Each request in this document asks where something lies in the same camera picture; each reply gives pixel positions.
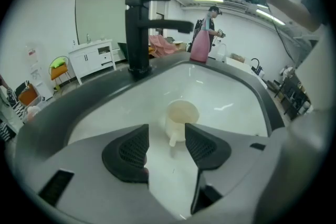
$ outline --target white sink basin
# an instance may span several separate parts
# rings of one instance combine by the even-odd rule
[[[165,110],[177,99],[193,103],[198,124],[241,134],[267,136],[256,96],[242,83],[192,64],[176,66],[99,107],[82,119],[69,143],[138,124],[149,124],[149,190],[178,219],[190,216],[197,167],[184,142],[169,146]]]

